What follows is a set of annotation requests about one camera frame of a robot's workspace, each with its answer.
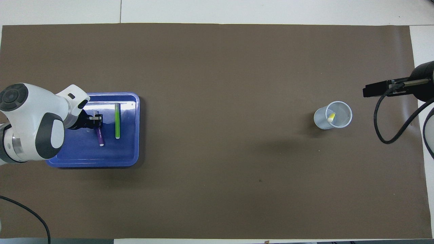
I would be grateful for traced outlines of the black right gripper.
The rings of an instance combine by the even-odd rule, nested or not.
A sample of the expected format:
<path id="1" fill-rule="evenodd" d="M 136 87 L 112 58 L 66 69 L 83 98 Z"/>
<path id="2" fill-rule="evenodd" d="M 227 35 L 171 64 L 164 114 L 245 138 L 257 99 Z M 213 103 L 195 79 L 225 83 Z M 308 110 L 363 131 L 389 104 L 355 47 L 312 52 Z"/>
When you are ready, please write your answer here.
<path id="1" fill-rule="evenodd" d="M 414 95 L 418 100 L 427 102 L 434 96 L 433 84 L 434 62 L 425 62 L 418 65 L 409 77 L 395 79 L 395 84 L 403 84 L 403 87 L 396 89 L 390 96 Z M 391 80 L 375 82 L 363 88 L 363 97 L 377 97 L 385 94 L 390 88 Z"/>

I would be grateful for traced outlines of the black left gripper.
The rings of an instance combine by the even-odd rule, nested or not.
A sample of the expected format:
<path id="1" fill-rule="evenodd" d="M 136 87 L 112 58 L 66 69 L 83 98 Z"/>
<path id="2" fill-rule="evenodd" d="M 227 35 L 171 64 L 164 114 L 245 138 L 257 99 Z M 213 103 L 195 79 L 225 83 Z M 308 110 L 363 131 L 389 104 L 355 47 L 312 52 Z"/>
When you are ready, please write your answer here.
<path id="1" fill-rule="evenodd" d="M 70 127 L 70 130 L 78 130 L 81 128 L 88 129 L 101 129 L 102 128 L 102 115 L 91 116 L 85 110 L 82 110 L 76 122 Z"/>

